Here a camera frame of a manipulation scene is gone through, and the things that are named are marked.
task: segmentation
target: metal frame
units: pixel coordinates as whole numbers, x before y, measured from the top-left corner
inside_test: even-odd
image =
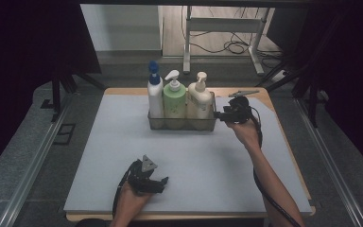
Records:
[[[252,63],[258,76],[264,75],[264,69],[258,60],[256,51],[264,32],[269,14],[269,8],[260,19],[244,18],[194,18],[191,17],[191,6],[187,7],[187,18],[185,24],[185,44],[183,54],[182,71],[184,74],[190,73],[190,32],[191,31],[215,31],[215,32],[246,32],[256,33],[252,46],[249,47]]]

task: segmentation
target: metal rail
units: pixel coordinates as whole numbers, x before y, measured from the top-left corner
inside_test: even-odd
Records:
[[[302,120],[304,121],[308,132],[316,144],[317,150],[320,153],[320,157],[326,167],[326,170],[328,171],[341,200],[346,206],[347,212],[349,213],[354,226],[363,227],[363,214],[361,208],[359,207],[358,202],[356,201],[349,186],[344,181],[340,171],[338,170],[336,163],[329,152],[329,149],[326,147],[325,142],[320,135],[320,132],[313,127],[312,123],[308,119],[306,108],[303,105],[303,102],[297,98],[294,99],[294,102],[300,110]]]
[[[26,201],[26,197],[31,189],[31,186],[34,184],[34,181],[40,172],[46,154],[51,148],[51,145],[55,139],[55,135],[58,133],[58,130],[61,127],[61,122],[69,110],[71,100],[71,95],[66,95],[63,98],[62,112],[60,112],[57,121],[51,123],[45,138],[41,142],[40,147],[32,158],[28,169],[23,175],[22,180],[19,182],[17,188],[13,192],[8,205],[0,218],[0,227],[13,226],[14,221],[17,219],[17,216],[19,215],[20,210]]]

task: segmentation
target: white tabletop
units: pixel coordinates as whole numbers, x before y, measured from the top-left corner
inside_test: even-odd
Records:
[[[219,110],[230,99],[217,97]],[[151,180],[169,177],[163,194],[144,208],[150,214],[265,214],[249,154],[233,131],[152,131],[147,96],[104,95],[69,192],[66,212],[110,214],[116,187],[130,164],[146,154],[158,168]],[[300,211],[312,213],[276,115],[256,98],[263,152]]]

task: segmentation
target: gray floor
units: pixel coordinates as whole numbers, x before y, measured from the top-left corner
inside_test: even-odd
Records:
[[[93,75],[107,86],[146,87],[147,60],[151,57],[124,59],[117,65],[102,64],[103,75]],[[171,69],[181,69],[182,59],[157,58],[161,74]],[[260,78],[246,59],[193,60],[195,72],[183,76],[188,83],[195,79],[195,73],[208,73],[208,86],[253,86]],[[65,218],[62,207],[78,168],[84,146],[87,142],[95,114],[103,92],[90,83],[75,77],[78,91],[71,97],[70,109],[63,124],[75,124],[70,143],[66,146],[52,145],[43,162],[35,183],[26,196],[14,226],[74,226]],[[303,178],[312,196],[317,212],[305,220],[307,226],[354,226],[349,213],[320,158],[315,142],[304,124],[297,103],[290,94],[294,83],[272,92],[271,99],[285,130],[287,140],[301,169]],[[25,174],[27,167],[38,150],[44,134],[51,127],[52,110],[40,109],[44,99],[50,99],[50,84],[38,88],[24,122],[13,136],[0,158],[0,219],[2,212],[12,200],[12,193]],[[319,132],[329,148],[344,180],[354,193],[363,211],[363,158],[345,134],[333,122],[323,105],[318,106]],[[156,226],[180,225],[180,223],[155,223]],[[205,222],[199,225],[247,226],[245,220],[234,222]]]

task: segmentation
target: black curtain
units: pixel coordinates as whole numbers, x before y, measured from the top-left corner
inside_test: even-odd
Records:
[[[55,67],[100,73],[79,4],[0,1],[0,154]]]
[[[318,73],[326,110],[363,154],[363,1],[354,1]]]

